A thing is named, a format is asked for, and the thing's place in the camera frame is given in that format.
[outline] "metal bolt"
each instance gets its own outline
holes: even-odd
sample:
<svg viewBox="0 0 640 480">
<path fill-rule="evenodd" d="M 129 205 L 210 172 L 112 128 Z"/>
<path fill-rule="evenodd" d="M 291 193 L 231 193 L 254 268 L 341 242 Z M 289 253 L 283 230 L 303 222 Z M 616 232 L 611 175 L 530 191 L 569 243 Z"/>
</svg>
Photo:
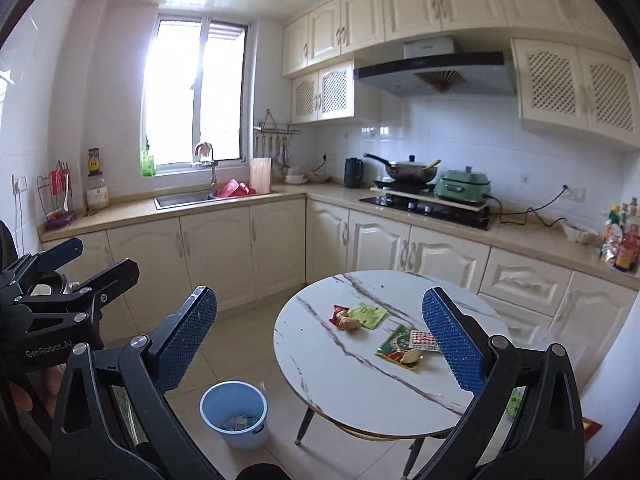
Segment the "metal bolt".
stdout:
<svg viewBox="0 0 640 480">
<path fill-rule="evenodd" d="M 74 349 L 72 350 L 72 352 L 76 355 L 80 355 L 80 354 L 83 354 L 87 348 L 88 347 L 86 343 L 78 343 L 76 346 L 74 346 Z"/>
<path fill-rule="evenodd" d="M 148 337 L 146 335 L 137 335 L 131 340 L 131 343 L 129 344 L 133 346 L 133 348 L 142 348 L 144 345 L 146 345 L 147 341 Z"/>
<path fill-rule="evenodd" d="M 558 357 L 564 357 L 566 355 L 566 350 L 564 346 L 555 344 L 551 346 L 551 351 L 556 354 Z"/>
<path fill-rule="evenodd" d="M 509 345 L 509 341 L 503 335 L 496 335 L 491 338 L 491 344 L 500 350 L 504 350 Z"/>
</svg>

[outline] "range hood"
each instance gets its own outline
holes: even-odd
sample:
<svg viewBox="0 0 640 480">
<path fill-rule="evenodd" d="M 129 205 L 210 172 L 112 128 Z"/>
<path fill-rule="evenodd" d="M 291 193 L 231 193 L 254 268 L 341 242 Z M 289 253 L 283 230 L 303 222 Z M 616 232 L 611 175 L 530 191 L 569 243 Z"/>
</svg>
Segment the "range hood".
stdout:
<svg viewBox="0 0 640 480">
<path fill-rule="evenodd" d="M 404 44 L 404 59 L 358 68 L 353 78 L 398 97 L 515 94 L 502 52 L 455 50 L 450 36 L 412 41 Z"/>
</svg>

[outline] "beige countertop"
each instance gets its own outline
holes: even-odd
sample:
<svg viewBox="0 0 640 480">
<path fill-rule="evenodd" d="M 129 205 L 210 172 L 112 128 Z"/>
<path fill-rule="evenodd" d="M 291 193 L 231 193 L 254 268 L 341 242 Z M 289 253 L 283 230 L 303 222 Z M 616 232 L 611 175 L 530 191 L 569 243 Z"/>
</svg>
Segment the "beige countertop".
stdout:
<svg viewBox="0 0 640 480">
<path fill-rule="evenodd" d="M 452 224 L 412 213 L 403 213 L 389 208 L 362 203 L 361 198 L 375 196 L 377 193 L 366 189 L 347 189 L 335 184 L 305 184 L 304 186 L 273 186 L 274 193 L 232 198 L 218 202 L 180 206 L 157 210 L 152 198 L 135 202 L 120 203 L 100 211 L 92 216 L 80 218 L 63 229 L 44 232 L 40 240 L 47 242 L 105 229 L 113 229 L 142 222 L 165 218 L 176 218 L 188 214 L 218 211 L 235 207 L 256 205 L 309 198 L 363 213 L 375 214 L 389 220 L 423 227 L 444 234 L 465 238 L 481 244 L 490 245 L 513 253 L 543 260 L 568 269 L 577 270 L 609 282 L 640 290 L 640 280 L 633 275 L 611 270 L 596 255 L 593 246 L 578 245 L 566 239 L 559 228 L 546 228 L 532 221 L 526 226 L 498 224 L 494 222 L 488 231 Z"/>
</svg>

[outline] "black kettle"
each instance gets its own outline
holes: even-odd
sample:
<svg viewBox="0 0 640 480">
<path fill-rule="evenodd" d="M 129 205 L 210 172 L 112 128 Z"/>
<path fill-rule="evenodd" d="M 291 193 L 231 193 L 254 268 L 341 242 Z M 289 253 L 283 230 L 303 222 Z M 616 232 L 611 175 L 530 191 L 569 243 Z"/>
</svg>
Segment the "black kettle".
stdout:
<svg viewBox="0 0 640 480">
<path fill-rule="evenodd" d="M 344 163 L 344 187 L 356 189 L 362 184 L 364 163 L 360 158 L 348 158 Z"/>
</svg>

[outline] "window frame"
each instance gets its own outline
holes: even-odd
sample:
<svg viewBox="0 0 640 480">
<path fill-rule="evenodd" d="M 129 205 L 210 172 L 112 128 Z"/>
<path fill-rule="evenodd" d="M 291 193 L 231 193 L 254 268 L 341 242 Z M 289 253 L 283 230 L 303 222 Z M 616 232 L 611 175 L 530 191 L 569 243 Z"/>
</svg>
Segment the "window frame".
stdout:
<svg viewBox="0 0 640 480">
<path fill-rule="evenodd" d="M 240 130 L 239 130 L 239 158 L 232 158 L 226 160 L 220 160 L 218 166 L 220 168 L 233 168 L 238 166 L 247 165 L 248 159 L 248 146 L 249 146 L 249 131 L 247 124 L 250 121 L 246 120 L 247 110 L 252 106 L 249 85 L 246 83 L 249 80 L 249 72 L 252 72 L 251 64 L 248 63 L 247 48 L 249 47 L 249 33 L 251 29 L 251 23 L 243 23 L 237 21 L 220 20 L 216 19 L 211 14 L 188 14 L 188 13 L 174 13 L 174 12 L 160 12 L 154 25 L 153 35 L 149 47 L 155 39 L 158 37 L 160 24 L 165 21 L 173 22 L 192 22 L 200 23 L 200 50 L 198 53 L 198 68 L 196 72 L 196 78 L 193 83 L 193 116 L 191 123 L 191 153 L 195 151 L 196 145 L 200 142 L 200 107 L 202 105 L 202 80 L 203 80 L 203 60 L 204 49 L 209 37 L 209 26 L 211 23 L 220 23 L 222 25 L 231 25 L 233 27 L 244 29 L 244 51 L 242 54 L 242 81 L 241 81 L 241 95 L 240 95 Z M 140 150 L 144 150 L 146 147 L 146 81 L 143 89 L 143 103 L 142 103 L 142 127 L 140 128 Z M 196 157 L 192 155 L 191 162 L 169 162 L 166 164 L 159 164 L 157 166 L 156 175 L 172 174 L 172 173 L 191 173 L 195 171 L 207 171 L 210 172 L 210 168 L 203 168 L 197 164 Z"/>
</svg>

